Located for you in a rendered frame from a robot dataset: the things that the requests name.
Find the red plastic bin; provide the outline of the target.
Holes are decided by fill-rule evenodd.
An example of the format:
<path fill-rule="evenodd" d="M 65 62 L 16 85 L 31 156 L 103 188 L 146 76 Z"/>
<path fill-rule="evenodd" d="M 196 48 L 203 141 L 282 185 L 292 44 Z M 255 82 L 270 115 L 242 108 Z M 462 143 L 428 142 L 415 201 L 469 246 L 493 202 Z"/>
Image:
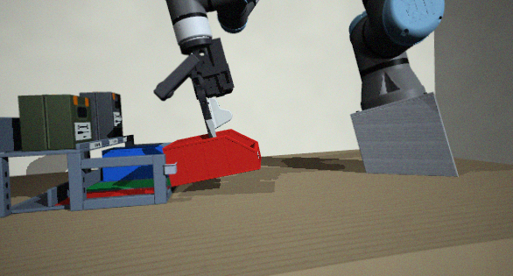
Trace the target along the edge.
<path fill-rule="evenodd" d="M 162 148 L 166 164 L 177 163 L 169 174 L 172 187 L 261 169 L 258 142 L 232 129 L 183 138 Z"/>

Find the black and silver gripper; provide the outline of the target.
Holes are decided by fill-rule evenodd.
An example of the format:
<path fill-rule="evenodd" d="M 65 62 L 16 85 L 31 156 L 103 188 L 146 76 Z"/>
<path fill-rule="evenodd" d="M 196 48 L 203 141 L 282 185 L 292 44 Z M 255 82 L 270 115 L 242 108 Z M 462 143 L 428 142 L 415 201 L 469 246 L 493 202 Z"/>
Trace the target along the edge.
<path fill-rule="evenodd" d="M 208 136 L 215 138 L 215 129 L 229 122 L 232 119 L 232 112 L 220 108 L 218 101 L 210 97 L 230 94 L 234 88 L 221 38 L 192 39 L 180 45 L 179 48 L 182 54 L 193 53 L 200 60 L 200 63 L 188 75 L 192 80 L 196 99 L 200 103 Z M 200 55 L 200 53 L 204 53 L 204 55 Z M 218 93 L 223 94 L 218 95 Z"/>

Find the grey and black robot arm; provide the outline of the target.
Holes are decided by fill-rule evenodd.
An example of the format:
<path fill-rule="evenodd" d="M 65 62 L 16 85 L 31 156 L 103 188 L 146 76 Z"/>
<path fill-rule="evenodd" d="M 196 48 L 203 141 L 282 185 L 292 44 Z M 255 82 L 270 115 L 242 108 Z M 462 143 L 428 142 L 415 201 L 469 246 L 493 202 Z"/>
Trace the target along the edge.
<path fill-rule="evenodd" d="M 180 46 L 192 39 L 213 37 L 207 12 L 217 11 L 225 32 L 241 32 L 258 1 L 166 0 L 166 4 Z M 365 11 L 353 19 L 348 29 L 362 80 L 362 110 L 423 95 L 425 87 L 412 71 L 406 50 L 437 28 L 445 1 L 362 0 L 362 3 Z M 161 101 L 172 97 L 199 63 L 191 53 L 157 85 L 154 94 Z"/>

